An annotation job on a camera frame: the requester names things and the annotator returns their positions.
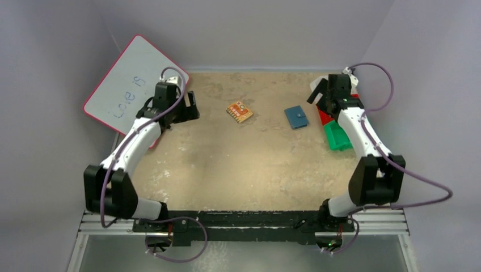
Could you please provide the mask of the green plastic bin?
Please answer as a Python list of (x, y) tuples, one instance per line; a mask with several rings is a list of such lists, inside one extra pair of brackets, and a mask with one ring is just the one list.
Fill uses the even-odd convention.
[(324, 125), (327, 142), (330, 150), (344, 151), (352, 149), (353, 146), (346, 134), (336, 121)]

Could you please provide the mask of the orange spiral notebook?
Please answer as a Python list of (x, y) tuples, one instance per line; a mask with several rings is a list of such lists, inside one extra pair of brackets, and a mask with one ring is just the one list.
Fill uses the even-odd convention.
[(226, 111), (239, 124), (245, 122), (254, 115), (254, 113), (241, 101), (230, 104), (226, 108)]

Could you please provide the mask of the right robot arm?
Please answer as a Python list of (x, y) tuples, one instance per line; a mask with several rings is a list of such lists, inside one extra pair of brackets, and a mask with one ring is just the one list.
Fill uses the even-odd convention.
[(361, 100), (351, 94), (351, 78), (348, 74), (323, 76), (311, 83), (307, 99), (344, 130), (358, 158), (347, 191), (323, 202), (318, 222), (327, 231), (366, 205), (396, 202), (404, 176), (397, 168), (406, 166), (403, 156), (393, 155), (377, 137)]

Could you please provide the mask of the red plastic bin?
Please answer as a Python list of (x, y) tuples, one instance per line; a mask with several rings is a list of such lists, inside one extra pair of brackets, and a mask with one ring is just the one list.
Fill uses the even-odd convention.
[[(357, 100), (357, 102), (355, 103), (355, 106), (358, 106), (360, 108), (364, 108), (364, 105), (361, 102), (358, 94), (356, 94), (356, 93), (351, 94), (351, 98), (354, 99), (354, 100)], [(321, 123), (324, 126), (324, 125), (328, 124), (329, 122), (333, 121), (334, 119), (331, 116), (329, 116), (327, 113), (324, 113), (321, 110), (321, 108), (319, 107), (318, 103), (321, 101), (321, 99), (322, 99), (322, 94), (318, 94), (315, 98), (314, 104), (317, 107)]]

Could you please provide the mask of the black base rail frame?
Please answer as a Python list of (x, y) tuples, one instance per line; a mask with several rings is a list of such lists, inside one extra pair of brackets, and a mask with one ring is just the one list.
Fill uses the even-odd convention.
[(100, 216), (85, 212), (79, 228), (82, 235), (139, 235), (159, 237), (161, 242), (188, 247), (193, 241), (294, 242), (339, 248), (354, 235), (406, 235), (402, 210), (368, 210), (349, 219), (322, 225), (318, 212), (307, 211), (170, 211), (169, 223), (142, 219), (116, 219), (108, 228)]

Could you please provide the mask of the blue card holder wallet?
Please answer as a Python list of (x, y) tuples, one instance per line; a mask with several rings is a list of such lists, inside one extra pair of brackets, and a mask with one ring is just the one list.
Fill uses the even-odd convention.
[(284, 110), (284, 113), (293, 130), (304, 128), (309, 124), (306, 114), (300, 105), (287, 108)]

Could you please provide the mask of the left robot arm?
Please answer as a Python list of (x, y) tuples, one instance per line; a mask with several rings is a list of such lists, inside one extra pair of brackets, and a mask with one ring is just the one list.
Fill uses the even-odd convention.
[(138, 196), (131, 176), (147, 150), (172, 124), (200, 117), (195, 94), (182, 91), (178, 76), (161, 79), (154, 96), (147, 99), (136, 119), (109, 157), (98, 165), (89, 165), (84, 173), (86, 209), (120, 219), (146, 219), (156, 232), (169, 224), (166, 203)]

